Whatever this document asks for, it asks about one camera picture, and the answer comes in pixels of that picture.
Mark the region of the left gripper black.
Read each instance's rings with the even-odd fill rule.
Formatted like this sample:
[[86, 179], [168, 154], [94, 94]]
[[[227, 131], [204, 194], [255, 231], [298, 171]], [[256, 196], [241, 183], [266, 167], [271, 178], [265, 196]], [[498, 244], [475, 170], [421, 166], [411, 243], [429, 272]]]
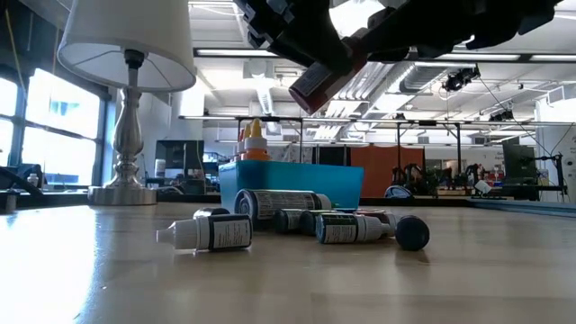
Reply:
[[233, 0], [247, 24], [247, 40], [257, 49], [265, 42], [290, 44], [304, 66], [320, 63], [346, 75], [352, 59], [330, 17], [330, 0]]

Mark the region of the large red food coloring bottle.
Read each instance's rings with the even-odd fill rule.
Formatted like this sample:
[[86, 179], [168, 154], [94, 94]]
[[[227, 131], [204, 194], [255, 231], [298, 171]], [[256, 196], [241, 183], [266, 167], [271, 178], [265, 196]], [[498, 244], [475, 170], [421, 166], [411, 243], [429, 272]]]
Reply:
[[312, 64], [290, 87], [292, 99], [312, 115], [329, 102], [366, 64], [367, 54], [359, 37], [343, 39], [352, 55], [352, 68], [346, 75], [339, 75], [316, 62]]

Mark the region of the large yellow food coloring bottle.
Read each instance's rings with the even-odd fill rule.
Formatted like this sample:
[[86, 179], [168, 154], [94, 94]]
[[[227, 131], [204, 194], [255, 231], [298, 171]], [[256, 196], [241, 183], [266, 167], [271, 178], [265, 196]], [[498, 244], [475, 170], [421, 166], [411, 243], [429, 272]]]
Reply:
[[235, 159], [237, 161], [240, 161], [242, 159], [242, 156], [246, 152], [245, 140], [250, 137], [251, 129], [252, 129], [251, 124], [250, 123], [246, 124], [244, 126], [244, 129], [240, 132], [240, 134], [238, 136], [237, 150], [236, 150], [236, 155], [235, 155]]

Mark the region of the large orange food coloring bottle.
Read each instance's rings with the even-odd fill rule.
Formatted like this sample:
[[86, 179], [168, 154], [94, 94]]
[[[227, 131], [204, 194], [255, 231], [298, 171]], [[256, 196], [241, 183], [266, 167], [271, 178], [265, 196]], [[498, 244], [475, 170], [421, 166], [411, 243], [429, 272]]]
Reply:
[[250, 124], [251, 135], [245, 140], [246, 152], [242, 160], [269, 161], [271, 158], [267, 152], [267, 140], [262, 135], [261, 120], [254, 119]]

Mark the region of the teal plastic bin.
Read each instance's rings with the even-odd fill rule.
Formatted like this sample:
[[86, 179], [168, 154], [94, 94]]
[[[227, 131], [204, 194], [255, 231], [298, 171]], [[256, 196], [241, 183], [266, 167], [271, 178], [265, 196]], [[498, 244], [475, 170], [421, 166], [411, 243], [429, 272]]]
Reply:
[[364, 170], [359, 166], [241, 160], [219, 166], [220, 198], [232, 210], [241, 189], [313, 191], [343, 208], [356, 208]]

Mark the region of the large green food coloring bottle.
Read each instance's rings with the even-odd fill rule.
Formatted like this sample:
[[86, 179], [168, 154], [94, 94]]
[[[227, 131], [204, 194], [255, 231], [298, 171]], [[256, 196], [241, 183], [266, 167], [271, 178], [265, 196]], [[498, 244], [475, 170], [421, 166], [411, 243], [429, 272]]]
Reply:
[[247, 214], [252, 221], [270, 221], [276, 210], [331, 210], [332, 202], [312, 191], [240, 190], [234, 200], [234, 212]]

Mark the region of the small teal food coloring bottle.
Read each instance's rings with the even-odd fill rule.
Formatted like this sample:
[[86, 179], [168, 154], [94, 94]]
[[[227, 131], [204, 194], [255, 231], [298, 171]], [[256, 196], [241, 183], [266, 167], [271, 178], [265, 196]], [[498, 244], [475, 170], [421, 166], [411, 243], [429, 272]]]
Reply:
[[299, 229], [301, 233], [307, 236], [315, 236], [317, 218], [325, 213], [331, 213], [331, 211], [328, 210], [302, 211], [299, 218]]
[[274, 230], [280, 234], [300, 232], [300, 220], [303, 210], [278, 209], [274, 212]]

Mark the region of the small green food coloring bottle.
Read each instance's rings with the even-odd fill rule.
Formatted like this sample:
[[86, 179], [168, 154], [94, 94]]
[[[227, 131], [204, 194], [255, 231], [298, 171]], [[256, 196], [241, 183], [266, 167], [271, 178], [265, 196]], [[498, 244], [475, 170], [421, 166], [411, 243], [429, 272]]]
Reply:
[[317, 217], [316, 236], [320, 244], [354, 244], [392, 237], [393, 228], [372, 216], [323, 213]]

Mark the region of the small maroon food coloring bottle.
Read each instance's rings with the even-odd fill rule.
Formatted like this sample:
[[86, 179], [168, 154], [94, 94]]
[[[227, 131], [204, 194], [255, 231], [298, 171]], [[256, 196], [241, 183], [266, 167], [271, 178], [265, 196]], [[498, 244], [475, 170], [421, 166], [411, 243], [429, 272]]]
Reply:
[[416, 216], [403, 216], [396, 224], [395, 239], [403, 250], [420, 251], [429, 242], [429, 227]]

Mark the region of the small blue food coloring bottle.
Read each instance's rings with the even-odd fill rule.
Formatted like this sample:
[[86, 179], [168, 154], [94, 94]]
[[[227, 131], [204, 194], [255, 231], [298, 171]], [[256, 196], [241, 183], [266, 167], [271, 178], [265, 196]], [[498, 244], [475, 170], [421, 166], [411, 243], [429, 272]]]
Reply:
[[226, 215], [226, 214], [230, 214], [230, 212], [225, 208], [204, 207], [204, 208], [201, 208], [201, 209], [198, 209], [197, 211], [195, 211], [193, 214], [193, 217], [194, 218], [200, 218], [200, 217], [210, 217], [210, 216], [215, 216], [215, 215]]

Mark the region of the small black food coloring bottle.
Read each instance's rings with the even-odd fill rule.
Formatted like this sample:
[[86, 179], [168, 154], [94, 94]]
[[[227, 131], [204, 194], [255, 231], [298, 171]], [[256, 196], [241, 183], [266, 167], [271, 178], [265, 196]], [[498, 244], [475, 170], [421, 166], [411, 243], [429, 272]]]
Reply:
[[157, 243], [176, 250], [226, 251], [249, 248], [253, 225], [248, 215], [220, 214], [177, 220], [156, 234]]

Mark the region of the orange partition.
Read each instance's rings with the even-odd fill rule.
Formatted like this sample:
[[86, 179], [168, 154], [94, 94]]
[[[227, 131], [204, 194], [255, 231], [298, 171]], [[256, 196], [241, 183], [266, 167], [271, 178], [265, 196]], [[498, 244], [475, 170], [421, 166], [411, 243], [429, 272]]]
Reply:
[[362, 198], [382, 198], [392, 184], [392, 170], [408, 164], [423, 166], [425, 150], [408, 147], [351, 148], [351, 166], [364, 169]]

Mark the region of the blue white round object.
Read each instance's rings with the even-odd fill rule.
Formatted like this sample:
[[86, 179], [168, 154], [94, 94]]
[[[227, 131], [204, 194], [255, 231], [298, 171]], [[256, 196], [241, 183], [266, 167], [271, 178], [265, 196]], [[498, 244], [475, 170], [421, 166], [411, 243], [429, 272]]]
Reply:
[[384, 197], [386, 199], [412, 199], [413, 194], [404, 186], [391, 185], [386, 189]]

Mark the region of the silver ventilation duct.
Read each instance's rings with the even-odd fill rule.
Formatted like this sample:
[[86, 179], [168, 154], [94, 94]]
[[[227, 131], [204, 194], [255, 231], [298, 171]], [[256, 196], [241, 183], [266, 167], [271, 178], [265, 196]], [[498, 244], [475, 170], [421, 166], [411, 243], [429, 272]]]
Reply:
[[411, 99], [449, 72], [475, 67], [463, 62], [368, 62], [333, 98], [372, 104]]

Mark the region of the black aluminium table frame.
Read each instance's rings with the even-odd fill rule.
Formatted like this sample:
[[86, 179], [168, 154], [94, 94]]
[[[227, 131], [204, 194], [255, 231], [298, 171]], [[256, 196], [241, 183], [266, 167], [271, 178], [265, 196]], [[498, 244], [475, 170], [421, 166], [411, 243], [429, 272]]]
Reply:
[[[49, 208], [86, 204], [88, 204], [86, 193], [47, 193], [39, 197], [30, 196], [28, 193], [20, 193], [16, 199], [16, 207], [20, 209]], [[576, 203], [510, 201], [478, 198], [361, 198], [359, 200], [359, 204], [361, 206], [378, 207], [476, 208], [504, 212], [523, 212], [576, 219]]]

